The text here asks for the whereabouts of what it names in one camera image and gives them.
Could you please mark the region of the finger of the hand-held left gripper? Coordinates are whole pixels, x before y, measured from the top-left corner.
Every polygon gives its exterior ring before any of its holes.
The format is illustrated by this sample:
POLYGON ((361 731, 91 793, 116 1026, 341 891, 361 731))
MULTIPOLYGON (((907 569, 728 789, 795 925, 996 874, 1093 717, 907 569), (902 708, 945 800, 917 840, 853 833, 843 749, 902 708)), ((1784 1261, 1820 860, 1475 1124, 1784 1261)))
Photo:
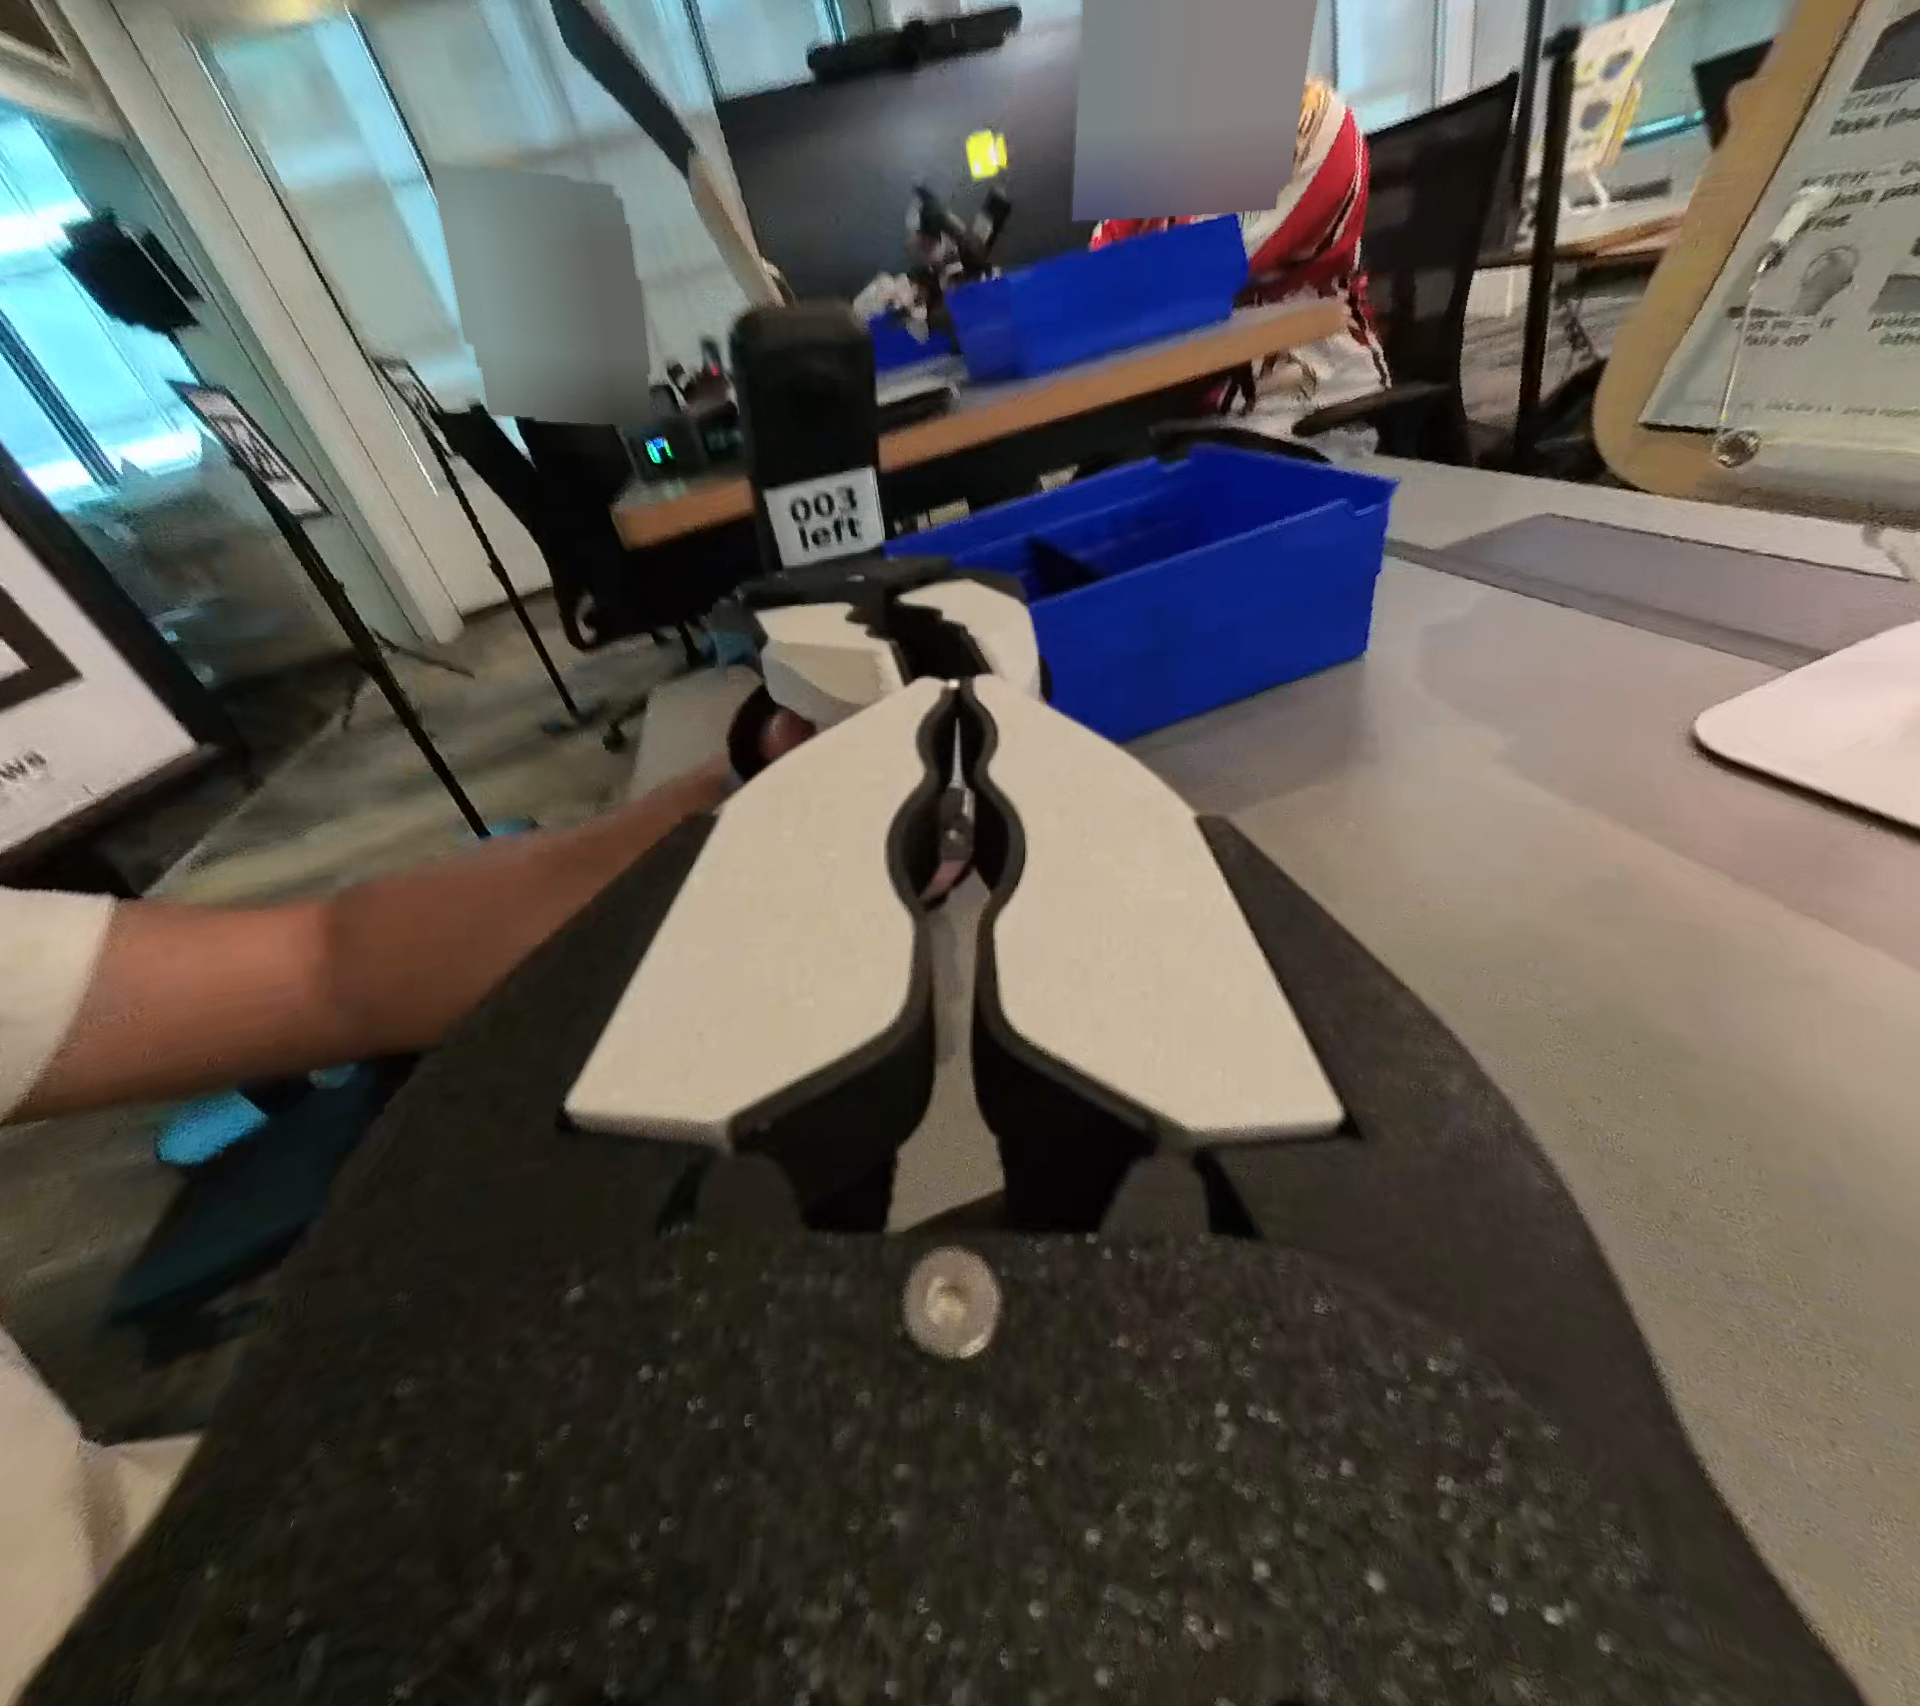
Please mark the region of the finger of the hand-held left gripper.
POLYGON ((1003 575, 947 575, 904 592, 909 661, 923 676, 996 678, 1047 694, 1047 663, 1020 585, 1003 575))
POLYGON ((754 621, 763 686, 815 732, 828 732, 904 689, 895 642, 870 630, 848 600, 761 609, 754 621))

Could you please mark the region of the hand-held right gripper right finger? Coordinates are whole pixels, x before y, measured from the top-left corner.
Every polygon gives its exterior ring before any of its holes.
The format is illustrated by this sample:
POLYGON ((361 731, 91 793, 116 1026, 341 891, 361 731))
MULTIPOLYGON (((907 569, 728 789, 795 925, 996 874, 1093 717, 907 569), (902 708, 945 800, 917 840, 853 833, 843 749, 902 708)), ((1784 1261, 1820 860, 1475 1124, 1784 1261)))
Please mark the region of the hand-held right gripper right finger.
POLYGON ((961 692, 986 886, 973 1093, 1012 1225, 1093 1232, 1144 1164, 1337 1138, 1348 1110, 1218 831, 1012 684, 961 692))

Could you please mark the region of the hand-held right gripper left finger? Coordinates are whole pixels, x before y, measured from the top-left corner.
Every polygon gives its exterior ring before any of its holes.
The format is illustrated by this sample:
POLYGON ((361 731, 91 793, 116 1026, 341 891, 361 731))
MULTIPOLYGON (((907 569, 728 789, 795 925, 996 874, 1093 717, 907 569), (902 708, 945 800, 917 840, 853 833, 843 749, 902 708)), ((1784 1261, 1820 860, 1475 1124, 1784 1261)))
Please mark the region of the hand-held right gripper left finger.
POLYGON ((766 1160, 811 1229, 887 1229, 937 1079, 923 891, 955 735, 923 678, 743 783, 564 1096, 577 1131, 766 1160))

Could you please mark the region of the blue plastic bin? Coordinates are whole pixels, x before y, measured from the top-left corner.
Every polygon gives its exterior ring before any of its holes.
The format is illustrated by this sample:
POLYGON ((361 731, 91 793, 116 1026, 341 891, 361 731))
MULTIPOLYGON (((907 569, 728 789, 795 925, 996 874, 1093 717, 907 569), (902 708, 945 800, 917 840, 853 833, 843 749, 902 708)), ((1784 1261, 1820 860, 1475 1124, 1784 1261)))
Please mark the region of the blue plastic bin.
POLYGON ((1397 483, 1202 444, 890 542, 1014 580, 1050 703, 1112 742, 1360 661, 1397 483))
POLYGON ((957 361, 970 387, 1017 385, 1226 323, 1250 271, 1237 215, 1147 222, 993 278, 924 291, 870 278, 853 311, 876 371, 957 361))

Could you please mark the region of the person's left forearm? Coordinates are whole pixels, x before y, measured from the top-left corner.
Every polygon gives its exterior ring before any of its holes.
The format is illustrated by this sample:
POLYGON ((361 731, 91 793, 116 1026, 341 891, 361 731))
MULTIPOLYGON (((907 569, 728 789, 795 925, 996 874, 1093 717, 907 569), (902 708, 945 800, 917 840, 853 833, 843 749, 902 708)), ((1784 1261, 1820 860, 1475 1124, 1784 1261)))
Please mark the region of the person's left forearm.
POLYGON ((325 899, 111 901, 79 1014, 7 1122, 437 1048, 653 849, 634 803, 325 899))

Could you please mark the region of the person's left hand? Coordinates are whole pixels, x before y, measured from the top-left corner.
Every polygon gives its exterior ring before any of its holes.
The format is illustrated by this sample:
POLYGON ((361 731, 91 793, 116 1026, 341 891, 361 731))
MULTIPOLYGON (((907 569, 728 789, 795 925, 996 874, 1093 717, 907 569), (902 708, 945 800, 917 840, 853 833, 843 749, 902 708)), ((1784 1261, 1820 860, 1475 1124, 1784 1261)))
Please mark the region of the person's left hand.
POLYGON ((636 844, 650 851, 688 823, 715 815, 743 785, 817 735, 813 721, 757 692, 731 710, 650 712, 634 763, 636 844))

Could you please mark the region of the device with green display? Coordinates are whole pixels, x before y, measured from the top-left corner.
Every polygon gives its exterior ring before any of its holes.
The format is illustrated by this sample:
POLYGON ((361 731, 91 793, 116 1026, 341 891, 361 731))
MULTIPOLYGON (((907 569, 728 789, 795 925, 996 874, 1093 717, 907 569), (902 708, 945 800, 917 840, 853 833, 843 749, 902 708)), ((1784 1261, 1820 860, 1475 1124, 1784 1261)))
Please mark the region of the device with green display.
POLYGON ((636 479, 646 486, 727 476, 746 465, 738 413, 659 415, 623 431, 636 479))

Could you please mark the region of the wooden desk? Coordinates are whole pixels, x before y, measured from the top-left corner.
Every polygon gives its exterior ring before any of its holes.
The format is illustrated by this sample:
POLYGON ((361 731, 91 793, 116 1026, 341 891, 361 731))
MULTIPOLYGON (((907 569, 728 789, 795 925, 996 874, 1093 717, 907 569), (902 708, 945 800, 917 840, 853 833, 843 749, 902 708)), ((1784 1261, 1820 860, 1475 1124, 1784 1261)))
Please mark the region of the wooden desk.
MULTIPOLYGON (((1254 306, 1221 324, 1053 374, 968 385, 942 415, 885 431, 876 471, 885 476, 917 471, 1101 410, 1215 385, 1237 366, 1333 339, 1342 327, 1345 308, 1337 300, 1254 306)), ((709 473, 660 484, 632 483, 614 499, 610 518, 623 546, 638 550, 750 522, 754 512, 757 492, 749 476, 709 473)))

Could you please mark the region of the black video bar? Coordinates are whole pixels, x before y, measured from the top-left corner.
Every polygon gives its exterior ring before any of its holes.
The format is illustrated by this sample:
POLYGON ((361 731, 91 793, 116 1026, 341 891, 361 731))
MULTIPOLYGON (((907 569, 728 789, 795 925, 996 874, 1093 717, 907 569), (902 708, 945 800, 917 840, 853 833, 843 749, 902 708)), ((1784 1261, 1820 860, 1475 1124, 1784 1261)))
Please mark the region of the black video bar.
POLYGON ((915 16, 896 29, 817 43, 807 53, 807 71, 823 86, 917 72, 995 54, 1022 24, 1020 5, 996 5, 945 19, 915 16))

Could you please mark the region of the black tripod sign stand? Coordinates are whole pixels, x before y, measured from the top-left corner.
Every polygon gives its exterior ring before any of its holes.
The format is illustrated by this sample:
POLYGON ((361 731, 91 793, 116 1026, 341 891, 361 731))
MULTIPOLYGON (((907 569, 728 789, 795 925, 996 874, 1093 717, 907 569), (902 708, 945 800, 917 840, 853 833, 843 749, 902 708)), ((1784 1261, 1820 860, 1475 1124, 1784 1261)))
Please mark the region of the black tripod sign stand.
POLYGON ((431 737, 420 710, 390 664, 390 654, 398 648, 369 626, 348 594, 346 585, 334 569, 327 564, 325 554, 312 540, 311 528, 330 518, 330 508, 325 505, 325 499, 316 495, 300 473, 277 450, 230 393, 199 380, 174 380, 170 387, 194 416, 196 425, 223 448, 229 463, 241 473, 327 614, 346 638, 348 653, 353 661, 359 663, 363 676, 385 698, 390 715, 401 724, 427 771, 444 789, 447 799, 466 829, 481 840, 492 838, 491 824, 431 737))

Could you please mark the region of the black office chair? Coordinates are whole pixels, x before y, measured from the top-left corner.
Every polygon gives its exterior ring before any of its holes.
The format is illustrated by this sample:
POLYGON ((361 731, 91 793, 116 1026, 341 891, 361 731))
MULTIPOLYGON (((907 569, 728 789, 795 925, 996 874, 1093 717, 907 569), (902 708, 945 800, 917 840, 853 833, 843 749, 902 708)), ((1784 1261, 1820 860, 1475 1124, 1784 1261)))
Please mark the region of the black office chair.
POLYGON ((1386 385, 1321 406, 1296 435, 1321 456, 1367 450, 1464 467, 1470 299, 1522 92, 1519 72, 1369 136, 1359 264, 1386 385))

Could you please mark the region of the person in white shirt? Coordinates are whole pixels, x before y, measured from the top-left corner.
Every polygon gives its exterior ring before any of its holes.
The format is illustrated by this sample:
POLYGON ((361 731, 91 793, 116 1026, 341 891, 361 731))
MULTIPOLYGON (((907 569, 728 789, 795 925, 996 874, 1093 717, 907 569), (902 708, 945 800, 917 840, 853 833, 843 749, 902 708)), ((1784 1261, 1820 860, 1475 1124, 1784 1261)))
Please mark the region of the person in white shirt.
MULTIPOLYGON (((3 1119, 67 1041, 103 956, 105 899, 3 894, 3 1119)), ((91 1441, 3 1335, 3 1700, 17 1702, 156 1514, 199 1436, 91 1441)))

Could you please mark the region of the framed marker sign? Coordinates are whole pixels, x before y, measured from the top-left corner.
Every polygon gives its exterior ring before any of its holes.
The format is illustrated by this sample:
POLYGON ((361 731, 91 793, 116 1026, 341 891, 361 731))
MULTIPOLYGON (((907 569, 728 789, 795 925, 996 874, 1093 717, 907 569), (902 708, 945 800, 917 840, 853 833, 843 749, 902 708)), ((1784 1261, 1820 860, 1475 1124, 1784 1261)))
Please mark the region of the framed marker sign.
POLYGON ((100 838, 246 747, 219 700, 21 465, 3 456, 3 879, 100 871, 100 838))

